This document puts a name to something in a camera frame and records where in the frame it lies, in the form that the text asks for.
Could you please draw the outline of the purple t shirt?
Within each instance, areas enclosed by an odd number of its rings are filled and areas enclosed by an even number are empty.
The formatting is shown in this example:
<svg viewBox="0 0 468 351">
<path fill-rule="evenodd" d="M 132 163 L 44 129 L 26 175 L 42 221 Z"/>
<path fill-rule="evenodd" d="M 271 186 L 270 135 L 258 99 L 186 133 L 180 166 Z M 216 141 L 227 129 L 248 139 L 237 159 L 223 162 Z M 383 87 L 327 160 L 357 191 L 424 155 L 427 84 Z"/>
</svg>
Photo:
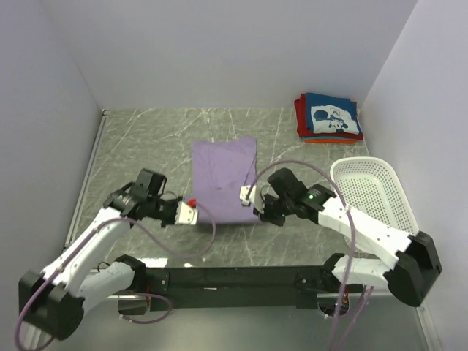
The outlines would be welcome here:
<svg viewBox="0 0 468 351">
<path fill-rule="evenodd" d="M 242 186 L 256 179 L 257 140 L 242 137 L 234 141 L 192 143 L 192 193 L 205 211 L 199 223 L 257 224 L 259 219 L 240 200 Z"/>
</svg>

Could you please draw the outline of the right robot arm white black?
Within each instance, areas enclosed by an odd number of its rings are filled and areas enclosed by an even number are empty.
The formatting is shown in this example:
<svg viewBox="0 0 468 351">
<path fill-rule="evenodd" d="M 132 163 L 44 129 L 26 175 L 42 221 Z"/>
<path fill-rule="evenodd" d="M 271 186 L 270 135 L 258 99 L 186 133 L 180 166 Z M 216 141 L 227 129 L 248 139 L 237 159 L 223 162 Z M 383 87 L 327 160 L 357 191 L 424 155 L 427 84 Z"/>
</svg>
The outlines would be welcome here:
<svg viewBox="0 0 468 351">
<path fill-rule="evenodd" d="M 331 292 L 346 283 L 388 288 L 408 306 L 419 307 L 442 273 L 433 238 L 423 231 L 408 233 L 343 203 L 336 190 L 320 184 L 307 187 L 283 167 L 268 178 L 275 195 L 262 195 L 256 185 L 241 187 L 240 201 L 252 206 L 263 222 L 282 226 L 295 215 L 334 230 L 355 242 L 371 259 L 333 254 L 322 266 L 322 286 Z"/>
</svg>

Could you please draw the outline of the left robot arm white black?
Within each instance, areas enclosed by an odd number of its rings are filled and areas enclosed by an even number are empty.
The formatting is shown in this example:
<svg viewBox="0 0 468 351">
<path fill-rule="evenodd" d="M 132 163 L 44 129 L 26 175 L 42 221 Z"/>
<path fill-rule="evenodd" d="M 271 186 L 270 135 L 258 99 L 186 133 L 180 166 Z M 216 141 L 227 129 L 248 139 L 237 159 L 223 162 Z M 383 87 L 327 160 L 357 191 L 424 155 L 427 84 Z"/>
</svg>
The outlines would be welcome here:
<svg viewBox="0 0 468 351">
<path fill-rule="evenodd" d="M 87 312 L 114 293 L 148 293 L 146 265 L 129 255 L 101 273 L 89 272 L 142 219 L 175 223 L 180 200 L 162 199 L 166 183 L 164 175 L 142 169 L 134 182 L 107 197 L 93 222 L 57 259 L 39 273 L 26 272 L 18 283 L 18 322 L 65 340 Z"/>
</svg>

